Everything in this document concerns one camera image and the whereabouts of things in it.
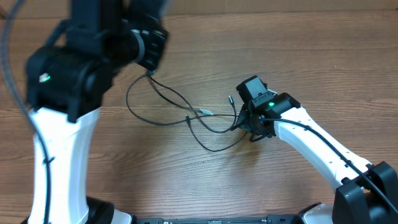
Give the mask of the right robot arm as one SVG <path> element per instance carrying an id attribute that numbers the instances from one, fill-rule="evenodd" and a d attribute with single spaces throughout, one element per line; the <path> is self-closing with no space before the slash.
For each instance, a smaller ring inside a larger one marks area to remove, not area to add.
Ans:
<path id="1" fill-rule="evenodd" d="M 278 137 L 328 182 L 333 204 L 315 203 L 296 215 L 269 215 L 266 223 L 397 223 L 397 172 L 372 164 L 328 134 L 288 93 L 278 94 L 253 76 L 236 87 L 243 101 L 236 128 L 252 142 Z"/>

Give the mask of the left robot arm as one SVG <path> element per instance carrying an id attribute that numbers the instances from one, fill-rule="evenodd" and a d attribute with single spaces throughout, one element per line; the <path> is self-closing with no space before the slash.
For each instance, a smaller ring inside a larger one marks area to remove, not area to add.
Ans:
<path id="1" fill-rule="evenodd" d="M 88 197 L 91 140 L 104 94 L 131 63 L 153 72 L 168 32 L 167 1 L 70 3 L 45 45 L 28 59 L 27 102 L 34 135 L 34 199 L 27 223 L 135 223 L 134 215 Z"/>

